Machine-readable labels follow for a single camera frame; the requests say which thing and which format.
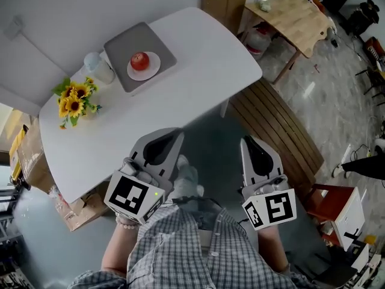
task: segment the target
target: box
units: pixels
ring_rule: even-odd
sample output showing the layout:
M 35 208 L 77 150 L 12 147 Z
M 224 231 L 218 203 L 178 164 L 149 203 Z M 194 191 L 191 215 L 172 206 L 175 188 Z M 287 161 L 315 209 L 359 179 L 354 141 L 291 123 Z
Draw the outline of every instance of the box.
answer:
M 103 203 L 107 186 L 108 182 L 101 183 L 70 205 L 64 200 L 56 185 L 51 188 L 49 196 L 54 200 L 56 210 L 72 232 L 109 210 Z
M 108 211 L 103 199 L 108 182 L 103 182 L 82 198 L 68 204 L 55 185 L 40 137 L 39 120 L 35 119 L 17 149 L 25 181 L 54 200 L 55 208 L 67 227 L 74 231 Z
M 55 181 L 49 171 L 43 143 L 40 137 L 39 120 L 35 119 L 17 149 L 25 181 L 45 193 L 49 193 Z

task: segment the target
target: plaid shirt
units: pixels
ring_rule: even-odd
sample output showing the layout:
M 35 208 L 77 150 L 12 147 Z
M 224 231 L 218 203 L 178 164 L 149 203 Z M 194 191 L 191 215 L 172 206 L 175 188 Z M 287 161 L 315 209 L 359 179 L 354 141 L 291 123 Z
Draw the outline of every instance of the plaid shirt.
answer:
M 177 205 L 160 207 L 140 228 L 127 271 L 126 279 L 86 272 L 69 288 L 317 288 L 304 276 L 274 272 L 226 209 L 216 219 L 205 263 L 193 216 Z

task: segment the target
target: sunflower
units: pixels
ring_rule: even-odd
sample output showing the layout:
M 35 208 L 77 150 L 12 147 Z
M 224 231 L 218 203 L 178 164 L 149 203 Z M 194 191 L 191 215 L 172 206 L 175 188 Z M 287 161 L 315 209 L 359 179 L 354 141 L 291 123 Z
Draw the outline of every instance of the sunflower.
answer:
M 93 84 L 94 83 L 94 80 L 90 77 L 85 77 L 85 82 L 89 83 L 89 84 Z
M 68 98 L 72 94 L 73 88 L 75 88 L 75 86 L 76 86 L 76 82 L 74 81 L 72 81 L 70 85 L 67 85 L 65 91 L 61 92 L 61 98 L 62 99 Z
M 97 85 L 95 85 L 95 84 L 92 84 L 91 88 L 94 90 L 94 92 L 97 92 L 98 89 L 99 89 L 99 87 Z
M 66 110 L 69 111 L 70 117 L 78 117 L 84 109 L 84 102 L 76 95 L 71 95 L 67 99 Z
M 67 103 L 68 103 L 68 99 L 67 98 L 60 99 L 60 103 L 59 103 L 59 117 L 61 117 L 61 118 L 64 118 L 64 117 L 66 117 L 68 115 Z
M 78 98 L 86 98 L 91 94 L 91 88 L 85 84 L 77 84 L 75 85 L 75 89 L 73 93 L 77 95 Z

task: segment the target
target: apple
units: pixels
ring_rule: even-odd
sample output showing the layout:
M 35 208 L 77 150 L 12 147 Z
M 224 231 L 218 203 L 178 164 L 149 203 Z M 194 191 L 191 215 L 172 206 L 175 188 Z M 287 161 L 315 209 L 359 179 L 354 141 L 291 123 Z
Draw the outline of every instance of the apple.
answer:
M 145 70 L 150 65 L 150 58 L 145 52 L 137 52 L 131 57 L 131 66 L 134 70 Z

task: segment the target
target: black pants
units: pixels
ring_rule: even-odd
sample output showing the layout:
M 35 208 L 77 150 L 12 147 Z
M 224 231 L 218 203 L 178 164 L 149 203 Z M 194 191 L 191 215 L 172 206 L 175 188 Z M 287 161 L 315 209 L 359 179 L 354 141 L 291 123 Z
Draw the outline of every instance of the black pants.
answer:
M 347 172 L 353 171 L 370 178 L 385 180 L 385 154 L 351 161 L 342 164 L 342 168 Z

